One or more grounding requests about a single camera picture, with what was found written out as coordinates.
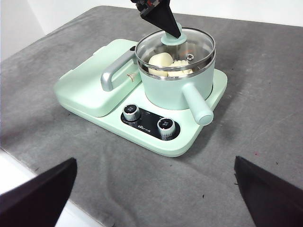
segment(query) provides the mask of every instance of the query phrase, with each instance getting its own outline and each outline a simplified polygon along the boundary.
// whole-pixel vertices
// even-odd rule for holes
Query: silver handle
[[[121,57],[110,64],[102,73],[101,85],[104,91],[112,91],[113,83],[112,77],[122,66],[124,66],[129,60],[133,59],[134,64],[137,64],[137,59],[135,56],[135,46],[126,51]]]

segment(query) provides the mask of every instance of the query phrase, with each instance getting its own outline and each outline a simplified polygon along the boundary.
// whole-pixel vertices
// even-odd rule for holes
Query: table
[[[63,109],[53,85],[114,39],[157,30],[135,9],[93,8],[1,64],[1,147],[37,174],[75,157],[71,200],[105,226],[254,224],[235,184],[240,155],[303,188],[303,28],[176,14],[216,40],[229,79],[190,150],[159,156]]]

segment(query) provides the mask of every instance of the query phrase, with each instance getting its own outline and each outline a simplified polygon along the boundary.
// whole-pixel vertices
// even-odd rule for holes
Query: black panel
[[[302,227],[303,190],[237,156],[240,193],[257,227]]]
[[[71,194],[77,161],[70,158],[0,196],[1,227],[54,227]]]
[[[158,126],[157,123],[158,121],[163,118],[160,115],[154,114],[152,112],[149,112],[147,110],[144,110],[142,108],[140,109],[140,113],[141,116],[137,121],[134,122],[129,122],[124,118],[123,113],[121,114],[121,121],[124,124],[127,124],[133,128],[136,128],[140,131],[143,131],[153,137],[156,137],[160,140],[173,140],[174,138],[176,138],[179,134],[180,134],[180,125],[175,122],[175,126],[176,126],[176,131],[174,133],[174,135],[170,136],[170,137],[163,137],[161,136],[159,130],[158,130]]]

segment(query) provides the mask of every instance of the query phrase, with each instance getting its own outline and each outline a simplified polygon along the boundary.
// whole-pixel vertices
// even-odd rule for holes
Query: control knob
[[[140,109],[136,104],[128,104],[123,109],[123,116],[127,121],[134,122],[141,116]]]
[[[162,137],[170,137],[176,131],[175,122],[171,118],[167,118],[167,117],[161,118],[158,121],[157,126]]]

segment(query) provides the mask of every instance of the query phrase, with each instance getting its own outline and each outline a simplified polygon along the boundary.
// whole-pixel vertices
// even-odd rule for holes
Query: pot handle
[[[201,96],[194,84],[186,84],[183,88],[183,95],[195,121],[202,125],[210,124],[214,119],[214,113]]]
[[[135,46],[126,51],[121,57],[111,63],[101,75],[101,85],[104,91],[112,91],[114,89],[112,83],[113,75],[124,66],[129,60],[133,59],[134,64],[137,64],[137,59],[135,57]]]

